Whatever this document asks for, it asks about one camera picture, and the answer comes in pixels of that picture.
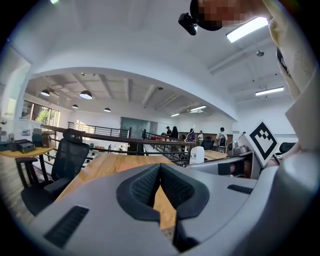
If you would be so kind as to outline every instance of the floor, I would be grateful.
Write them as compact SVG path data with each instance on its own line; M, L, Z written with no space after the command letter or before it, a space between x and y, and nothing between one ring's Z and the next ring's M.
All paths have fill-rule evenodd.
M28 182L28 176L24 166L22 166L24 176ZM35 170L39 179L43 179L41 171ZM17 166L14 158L3 157L0 155L0 195L7 205L11 215L25 225L29 225L34 216L28 211L21 198L21 191L24 189L18 175ZM174 227L162 230L163 234L169 239L173 239Z

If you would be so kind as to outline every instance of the tree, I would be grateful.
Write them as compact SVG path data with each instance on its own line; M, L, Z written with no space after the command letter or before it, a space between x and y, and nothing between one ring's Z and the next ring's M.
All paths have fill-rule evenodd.
M47 109L43 109L39 116L35 119L37 122L46 124L49 116L49 111Z

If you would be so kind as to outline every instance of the wooden table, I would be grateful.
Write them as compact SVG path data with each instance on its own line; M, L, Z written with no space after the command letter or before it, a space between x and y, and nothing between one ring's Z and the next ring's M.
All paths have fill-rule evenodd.
M45 167L45 160L44 160L44 154L50 152L53 150L56 146L56 143L54 141L50 142L49 147L36 147L34 151L28 152L28 153L21 153L20 151L12 152L10 150L1 151L0 155L5 156L8 158L15 158L16 167L21 179L21 182L25 188L28 187L26 178L24 176L24 172L22 171L21 165L17 162L17 159L19 158L33 158L36 156L39 156L40 164L41 164L41 170L45 181L48 181L48 175ZM26 173L28 175L28 179L30 183L32 182L32 173L28 172L28 169L26 168Z
M149 164L173 164L163 155L143 156L143 155L122 155L113 153L100 153L71 181L65 190L59 195L57 200L70 194L86 182L109 176L128 169L145 166ZM166 229L176 222L176 210L166 197L161 186L155 194L154 207L160 212L160 228Z
M221 153L213 150L205 150L204 151L204 158L208 160L215 160L215 159L222 159L226 158L227 154L226 153Z

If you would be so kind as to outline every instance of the ceiling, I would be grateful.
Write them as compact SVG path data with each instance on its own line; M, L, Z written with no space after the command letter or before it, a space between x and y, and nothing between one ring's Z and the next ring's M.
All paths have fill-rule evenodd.
M50 97L41 95L41 91L50 89ZM103 74L66 73L34 78L28 82L26 93L44 99L50 103L71 108L76 102L86 101L80 93L89 90L93 100L107 100L141 104L147 109L157 110L167 115L184 113L202 104L190 97L164 89L141 79L129 79ZM197 115L211 115L213 109L207 107Z
M226 33L234 27L224 27L215 32L199 28L197 35L191 36L178 24L179 15L189 12L189 6L190 0L60 0L54 5L47 3L45 11L37 14L35 20L41 22L33 24L33 35L50 48L62 35L87 32L101 26L114 26L115 30L125 27L132 31L144 31L151 39L155 35L162 37L176 45L179 51L198 59L212 75L212 85L227 88L230 100L237 103L265 100L266 96L256 97L255 92L279 86L284 86L285 90L267 97L289 94L280 74L276 46L268 26L234 43L230 43L226 37ZM258 49L264 52L264 56L256 56ZM171 90L160 91L143 79L98 74L61 74L37 78L30 81L27 92L36 94L48 85L56 87L70 101L79 97L81 90L90 89L96 98L137 102L169 114L201 104L183 95L175 95Z

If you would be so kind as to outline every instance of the chair headrest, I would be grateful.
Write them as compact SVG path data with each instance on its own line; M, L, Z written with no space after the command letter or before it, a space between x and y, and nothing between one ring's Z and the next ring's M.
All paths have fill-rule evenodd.
M63 132L63 137L73 143L82 143L82 137L85 131L79 131L75 129L68 128Z

